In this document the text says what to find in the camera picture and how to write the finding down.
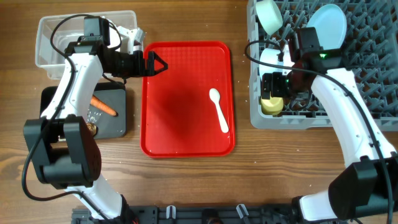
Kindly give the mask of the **white plastic spoon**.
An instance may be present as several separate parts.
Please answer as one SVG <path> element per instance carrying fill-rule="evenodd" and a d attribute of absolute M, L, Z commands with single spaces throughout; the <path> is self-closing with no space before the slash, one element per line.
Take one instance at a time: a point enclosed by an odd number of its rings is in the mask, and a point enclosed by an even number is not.
<path fill-rule="evenodd" d="M 221 131 L 223 133 L 227 133 L 229 131 L 229 127 L 228 127 L 228 124 L 226 122 L 226 119 L 224 117 L 224 114 L 223 114 L 221 106 L 220 106 L 221 95 L 220 95 L 219 91 L 216 88 L 211 88 L 209 90 L 209 97 L 210 97 L 210 100 L 215 104 Z"/>

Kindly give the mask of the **orange carrot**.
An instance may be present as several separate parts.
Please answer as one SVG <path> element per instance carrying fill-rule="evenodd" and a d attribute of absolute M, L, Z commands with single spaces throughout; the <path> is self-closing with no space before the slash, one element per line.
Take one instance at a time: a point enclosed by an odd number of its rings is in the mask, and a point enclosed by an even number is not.
<path fill-rule="evenodd" d="M 110 106 L 107 104 L 103 103 L 99 98 L 97 98 L 95 95 L 91 97 L 90 105 L 94 106 L 95 108 L 105 112 L 106 114 L 110 116 L 116 117 L 118 115 L 117 111 L 112 109 Z"/>

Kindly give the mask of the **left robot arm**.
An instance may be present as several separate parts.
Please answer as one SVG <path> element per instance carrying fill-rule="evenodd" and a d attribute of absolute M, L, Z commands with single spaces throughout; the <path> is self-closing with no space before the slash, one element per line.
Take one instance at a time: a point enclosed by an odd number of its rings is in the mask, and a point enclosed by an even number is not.
<path fill-rule="evenodd" d="M 123 195 L 101 175 L 101 154 L 86 125 L 91 97 L 104 73 L 123 79 L 158 72 L 153 51 L 118 52 L 102 40 L 69 43 L 61 52 L 66 67 L 52 102 L 39 119 L 24 125 L 29 148 L 22 189 L 45 202 L 74 195 L 95 219 L 106 223 L 139 223 Z"/>

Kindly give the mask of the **green bowl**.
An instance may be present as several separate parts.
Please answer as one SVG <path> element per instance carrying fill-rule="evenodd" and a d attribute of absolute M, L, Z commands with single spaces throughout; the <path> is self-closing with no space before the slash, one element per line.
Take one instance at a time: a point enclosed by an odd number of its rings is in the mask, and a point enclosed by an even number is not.
<path fill-rule="evenodd" d="M 282 14 L 273 0 L 259 1 L 254 6 L 259 22 L 267 34 L 272 35 L 282 27 Z"/>

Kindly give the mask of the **white rice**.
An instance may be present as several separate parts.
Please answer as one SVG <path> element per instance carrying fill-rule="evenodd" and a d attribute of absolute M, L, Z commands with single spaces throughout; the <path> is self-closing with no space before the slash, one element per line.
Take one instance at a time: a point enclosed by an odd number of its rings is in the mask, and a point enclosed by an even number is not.
<path fill-rule="evenodd" d="M 87 122 L 96 124 L 100 119 L 101 115 L 103 114 L 102 111 L 94 109 L 89 109 L 87 113 Z"/>

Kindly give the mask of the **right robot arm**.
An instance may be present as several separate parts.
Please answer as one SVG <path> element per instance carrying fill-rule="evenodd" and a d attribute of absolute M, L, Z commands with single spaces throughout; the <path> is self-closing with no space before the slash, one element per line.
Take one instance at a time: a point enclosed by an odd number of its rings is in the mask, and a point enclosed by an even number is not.
<path fill-rule="evenodd" d="M 291 55 L 287 75 L 262 82 L 267 94 L 287 97 L 310 90 L 323 105 L 339 139 L 345 170 L 317 194 L 294 199 L 294 216 L 314 223 L 397 211 L 397 153 L 362 100 L 353 72 L 338 50 Z"/>

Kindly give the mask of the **yellow cup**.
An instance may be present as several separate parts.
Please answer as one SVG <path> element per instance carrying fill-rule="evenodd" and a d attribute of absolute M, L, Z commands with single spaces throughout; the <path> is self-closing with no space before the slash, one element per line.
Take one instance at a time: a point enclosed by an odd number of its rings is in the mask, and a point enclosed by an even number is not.
<path fill-rule="evenodd" d="M 266 115 L 278 115 L 284 108 L 284 100 L 279 97 L 271 97 L 269 100 L 261 99 L 261 110 Z"/>

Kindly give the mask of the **blue bowl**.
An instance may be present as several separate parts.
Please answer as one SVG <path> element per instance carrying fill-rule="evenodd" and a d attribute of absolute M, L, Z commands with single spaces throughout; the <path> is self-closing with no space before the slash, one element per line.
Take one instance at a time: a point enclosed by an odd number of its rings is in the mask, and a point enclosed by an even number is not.
<path fill-rule="evenodd" d="M 279 50 L 264 49 L 261 53 L 260 61 L 264 62 L 264 63 L 273 64 L 273 65 L 293 67 L 294 63 L 290 58 L 290 52 L 289 52 L 289 48 L 287 46 L 285 46 L 283 48 L 283 53 L 284 53 L 283 61 L 280 61 L 278 58 L 278 55 L 280 54 Z M 280 72 L 283 75 L 287 75 L 290 72 L 290 70 L 282 69 L 282 68 L 268 67 L 265 65 L 259 65 L 260 78 L 262 78 L 263 74 L 265 74 L 265 73 L 273 73 L 273 72 Z"/>

